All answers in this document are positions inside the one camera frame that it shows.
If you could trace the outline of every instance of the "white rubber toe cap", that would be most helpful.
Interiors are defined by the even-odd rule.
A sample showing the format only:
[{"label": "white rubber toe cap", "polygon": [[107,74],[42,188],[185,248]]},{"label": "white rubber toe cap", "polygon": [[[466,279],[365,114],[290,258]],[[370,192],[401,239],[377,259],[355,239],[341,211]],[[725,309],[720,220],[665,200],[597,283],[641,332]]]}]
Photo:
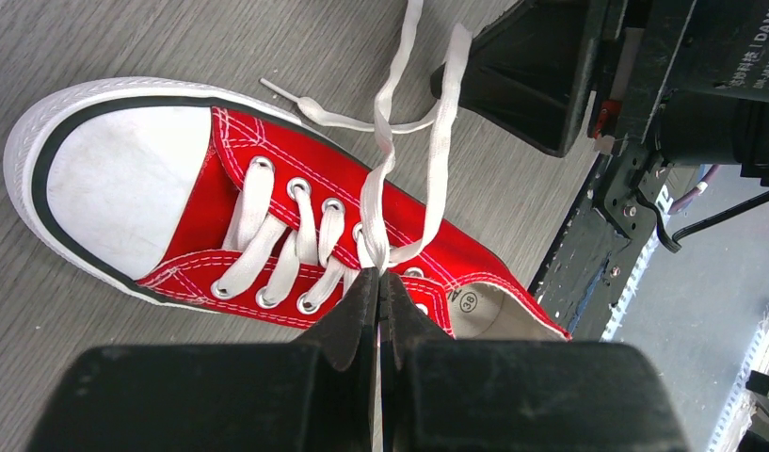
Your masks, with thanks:
[{"label": "white rubber toe cap", "polygon": [[60,227],[136,280],[160,264],[199,176],[210,109],[132,108],[82,123],[63,141],[47,196]]}]

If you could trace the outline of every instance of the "black cable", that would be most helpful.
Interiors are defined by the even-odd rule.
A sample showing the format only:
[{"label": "black cable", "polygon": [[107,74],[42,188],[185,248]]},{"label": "black cable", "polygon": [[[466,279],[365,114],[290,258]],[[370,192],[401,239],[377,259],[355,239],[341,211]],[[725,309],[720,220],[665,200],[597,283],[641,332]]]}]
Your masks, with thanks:
[{"label": "black cable", "polygon": [[661,210],[658,208],[658,206],[648,201],[641,191],[637,193],[636,201],[640,205],[643,205],[652,210],[656,215],[656,235],[659,237],[659,242],[670,252],[678,252],[681,250],[681,244],[678,243],[679,240],[688,237],[691,234],[699,233],[700,231],[717,225],[723,221],[727,221],[733,217],[741,215],[744,212],[750,209],[754,209],[762,204],[766,204],[769,202],[769,191],[745,202],[736,204],[733,207],[726,209],[712,217],[698,221],[697,223],[686,226],[685,228],[680,228],[677,232],[672,234],[672,237],[670,237],[666,232],[664,227],[664,217],[662,216]]},{"label": "black cable", "polygon": [[725,210],[724,212],[720,212],[713,217],[708,217],[706,219],[703,219],[701,221],[698,221],[695,224],[691,224],[689,226],[686,226],[685,228],[681,228],[676,233],[672,234],[672,241],[678,243],[679,240],[682,238],[685,238],[691,234],[698,233],[706,228],[710,228],[715,224],[719,224],[723,221],[729,220],[733,217],[736,217],[737,215],[741,215],[744,212],[754,209],[762,204],[766,204],[769,202],[769,191],[760,194],[759,196],[752,198],[750,200],[747,200],[745,202],[742,202],[740,204],[736,204],[730,209]]}]

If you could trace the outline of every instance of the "shoe sole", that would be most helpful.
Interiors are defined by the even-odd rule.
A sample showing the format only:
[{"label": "shoe sole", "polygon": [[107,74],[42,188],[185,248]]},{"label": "shoe sole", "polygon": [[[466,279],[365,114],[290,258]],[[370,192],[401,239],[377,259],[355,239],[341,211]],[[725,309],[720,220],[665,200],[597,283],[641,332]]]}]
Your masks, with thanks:
[{"label": "shoe sole", "polygon": [[21,220],[51,250],[88,274],[112,285],[121,292],[151,304],[175,306],[193,311],[212,313],[186,304],[163,302],[143,294],[125,282],[110,276],[81,256],[72,252],[46,228],[32,199],[33,173],[40,151],[50,135],[66,119],[85,108],[120,99],[139,97],[177,97],[190,99],[220,99],[245,105],[267,116],[292,123],[328,141],[301,120],[284,110],[237,94],[226,89],[164,78],[123,77],[97,80],[76,85],[51,94],[38,101],[18,119],[10,131],[4,156],[5,184]]}]

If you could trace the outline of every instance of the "gray wood grain surface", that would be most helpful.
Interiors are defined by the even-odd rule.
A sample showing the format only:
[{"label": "gray wood grain surface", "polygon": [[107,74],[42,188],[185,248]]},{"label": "gray wood grain surface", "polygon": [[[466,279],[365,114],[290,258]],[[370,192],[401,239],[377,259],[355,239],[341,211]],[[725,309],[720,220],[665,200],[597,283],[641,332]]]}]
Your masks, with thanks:
[{"label": "gray wood grain surface", "polygon": [[[450,30],[473,32],[514,0],[428,0],[394,121],[432,99],[427,78]],[[0,0],[0,450],[26,442],[61,372],[104,344],[284,341],[293,331],[226,315],[156,308],[91,279],[43,247],[3,187],[12,124],[69,85],[154,75],[233,89],[292,109],[257,80],[309,94],[327,109],[370,120],[397,45],[404,0]],[[368,165],[372,137],[325,133]],[[425,199],[428,133],[398,137],[391,180]],[[494,250],[528,283],[594,155],[585,144],[557,160],[462,111],[450,158],[446,217]]]}]

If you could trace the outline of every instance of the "red canvas shoe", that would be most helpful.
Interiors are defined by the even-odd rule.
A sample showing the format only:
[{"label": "red canvas shoe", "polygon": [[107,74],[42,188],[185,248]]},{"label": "red canvas shoe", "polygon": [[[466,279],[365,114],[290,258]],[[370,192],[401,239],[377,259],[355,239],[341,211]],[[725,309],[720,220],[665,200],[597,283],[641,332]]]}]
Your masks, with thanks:
[{"label": "red canvas shoe", "polygon": [[4,171],[22,220],[50,248],[154,304],[308,328],[360,268],[404,275],[418,307],[456,337],[560,339],[490,251],[443,221],[450,128],[470,36],[457,28],[434,122],[427,207],[384,182],[388,124],[420,15],[410,2],[376,127],[370,170],[301,120],[205,85],[116,78],[33,105],[8,139]]}]

